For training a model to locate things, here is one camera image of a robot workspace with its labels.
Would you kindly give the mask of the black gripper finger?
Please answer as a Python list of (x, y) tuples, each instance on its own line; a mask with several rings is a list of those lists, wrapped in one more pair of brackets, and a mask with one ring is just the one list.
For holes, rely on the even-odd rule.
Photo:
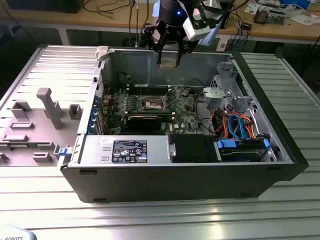
[(181, 30), (178, 30), (174, 35), (173, 35), (173, 40), (174, 42), (177, 42), (178, 45), (178, 52), (176, 56), (176, 66), (180, 65), (181, 57), (184, 54), (192, 53), (196, 46), (198, 45), (198, 40), (195, 41), (190, 41), (190, 40), (185, 40), (184, 37), (186, 35), (182, 33)]
[(162, 62), (162, 50), (168, 40), (169, 30), (160, 26), (147, 27), (144, 36), (149, 50), (158, 53), (157, 64)]

